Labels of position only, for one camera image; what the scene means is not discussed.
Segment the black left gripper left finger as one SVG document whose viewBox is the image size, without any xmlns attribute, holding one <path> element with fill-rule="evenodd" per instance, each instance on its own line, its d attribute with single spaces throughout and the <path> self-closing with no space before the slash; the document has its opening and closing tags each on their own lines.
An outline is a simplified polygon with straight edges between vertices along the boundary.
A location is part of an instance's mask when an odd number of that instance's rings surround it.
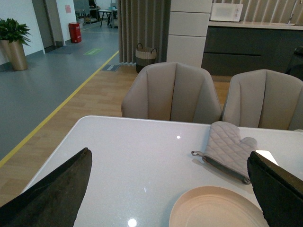
<svg viewBox="0 0 303 227">
<path fill-rule="evenodd" d="M 2 227 L 72 227 L 86 193 L 92 167 L 88 148 L 0 208 Z"/>
</svg>

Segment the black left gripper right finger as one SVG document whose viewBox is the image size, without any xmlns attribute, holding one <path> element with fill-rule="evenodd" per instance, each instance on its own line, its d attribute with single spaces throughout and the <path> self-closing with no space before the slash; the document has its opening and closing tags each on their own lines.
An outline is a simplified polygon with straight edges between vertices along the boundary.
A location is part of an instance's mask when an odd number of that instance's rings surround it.
<svg viewBox="0 0 303 227">
<path fill-rule="evenodd" d="M 303 181 L 259 153 L 251 152 L 247 168 L 256 199 L 270 227 L 303 225 Z"/>
</svg>

